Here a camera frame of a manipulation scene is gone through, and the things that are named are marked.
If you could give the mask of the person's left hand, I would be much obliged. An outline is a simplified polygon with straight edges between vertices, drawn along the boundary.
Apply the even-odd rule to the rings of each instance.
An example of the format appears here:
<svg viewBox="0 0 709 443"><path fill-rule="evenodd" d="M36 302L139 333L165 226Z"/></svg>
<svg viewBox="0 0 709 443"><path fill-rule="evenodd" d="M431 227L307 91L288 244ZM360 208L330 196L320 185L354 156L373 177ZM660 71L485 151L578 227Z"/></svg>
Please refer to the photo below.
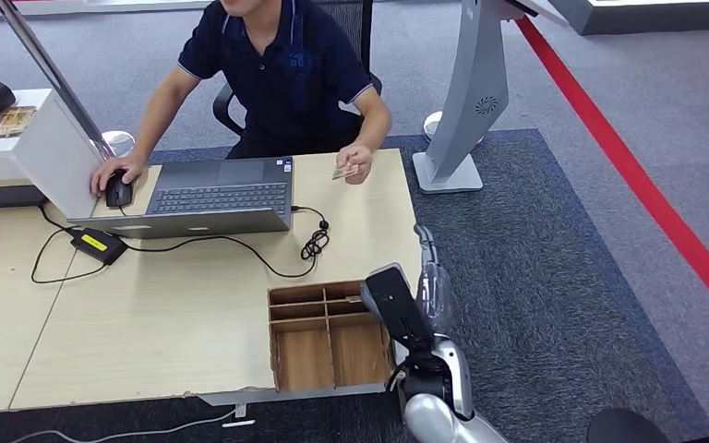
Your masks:
<svg viewBox="0 0 709 443"><path fill-rule="evenodd" d="M372 163L371 149L363 145L351 144L338 152L333 178L342 178L349 185L361 185L368 178Z"/></svg>

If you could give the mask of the person's right hand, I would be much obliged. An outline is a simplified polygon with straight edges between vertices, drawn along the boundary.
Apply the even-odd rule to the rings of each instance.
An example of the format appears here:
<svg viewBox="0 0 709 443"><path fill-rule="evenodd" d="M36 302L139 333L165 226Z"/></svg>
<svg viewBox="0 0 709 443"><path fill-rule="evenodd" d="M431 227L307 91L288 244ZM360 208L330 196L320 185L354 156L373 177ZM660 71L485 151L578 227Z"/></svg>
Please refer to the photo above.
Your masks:
<svg viewBox="0 0 709 443"><path fill-rule="evenodd" d="M106 160L93 172L90 178L90 192L100 196L107 186L109 178L116 170L124 170L121 181L129 185L139 176L147 161L143 154L130 153L125 157L117 157Z"/></svg>

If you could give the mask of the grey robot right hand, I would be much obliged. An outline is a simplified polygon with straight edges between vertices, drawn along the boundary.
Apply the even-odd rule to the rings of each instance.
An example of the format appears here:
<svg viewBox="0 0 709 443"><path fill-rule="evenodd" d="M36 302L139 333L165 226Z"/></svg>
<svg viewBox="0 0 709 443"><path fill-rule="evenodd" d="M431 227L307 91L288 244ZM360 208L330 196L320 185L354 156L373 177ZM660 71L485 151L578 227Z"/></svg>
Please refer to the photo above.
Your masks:
<svg viewBox="0 0 709 443"><path fill-rule="evenodd" d="M449 273L441 266L430 230L414 226L421 246L421 271L415 302L435 335L449 336L452 328L452 294Z"/></svg>

